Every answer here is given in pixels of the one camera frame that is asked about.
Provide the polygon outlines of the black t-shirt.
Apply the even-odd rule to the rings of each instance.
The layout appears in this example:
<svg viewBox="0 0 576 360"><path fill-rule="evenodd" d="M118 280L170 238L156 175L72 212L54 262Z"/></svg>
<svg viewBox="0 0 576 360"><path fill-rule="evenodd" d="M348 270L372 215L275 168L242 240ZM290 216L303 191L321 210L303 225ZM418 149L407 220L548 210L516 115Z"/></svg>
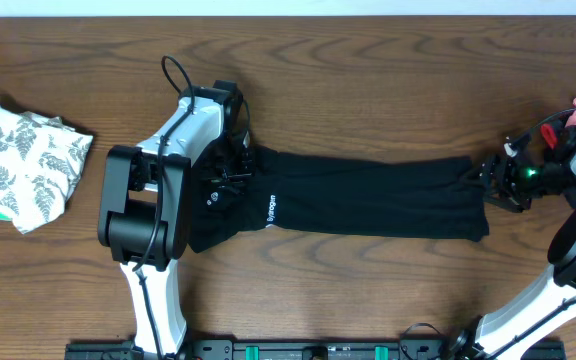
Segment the black t-shirt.
<svg viewBox="0 0 576 360"><path fill-rule="evenodd" d="M196 185L191 249L276 226L341 235L480 241L489 233L483 192L460 178L467 157L387 164L254 149L240 189Z"/></svg>

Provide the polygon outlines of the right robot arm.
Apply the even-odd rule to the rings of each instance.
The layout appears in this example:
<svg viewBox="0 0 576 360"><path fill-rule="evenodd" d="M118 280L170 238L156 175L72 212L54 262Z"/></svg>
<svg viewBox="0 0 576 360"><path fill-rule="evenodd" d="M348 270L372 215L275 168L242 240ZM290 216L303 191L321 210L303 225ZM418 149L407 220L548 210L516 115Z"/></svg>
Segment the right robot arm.
<svg viewBox="0 0 576 360"><path fill-rule="evenodd" d="M576 154L572 158L576 175ZM548 250L549 266L501 309L463 331L451 359L520 359L543 338L576 317L576 210Z"/></svg>

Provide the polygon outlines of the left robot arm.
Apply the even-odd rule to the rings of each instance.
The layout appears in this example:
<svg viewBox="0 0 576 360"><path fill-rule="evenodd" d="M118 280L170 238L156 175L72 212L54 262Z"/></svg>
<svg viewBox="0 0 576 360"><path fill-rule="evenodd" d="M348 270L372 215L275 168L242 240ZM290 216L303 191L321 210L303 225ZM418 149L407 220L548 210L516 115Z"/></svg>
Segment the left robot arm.
<svg viewBox="0 0 576 360"><path fill-rule="evenodd" d="M98 238L129 284L137 330L133 340L82 350L68 358L176 359L187 323L179 295L178 260L190 238L195 186L209 204L239 195L254 173L249 126L238 122L247 103L234 82L191 85L178 109L150 138L107 154Z"/></svg>

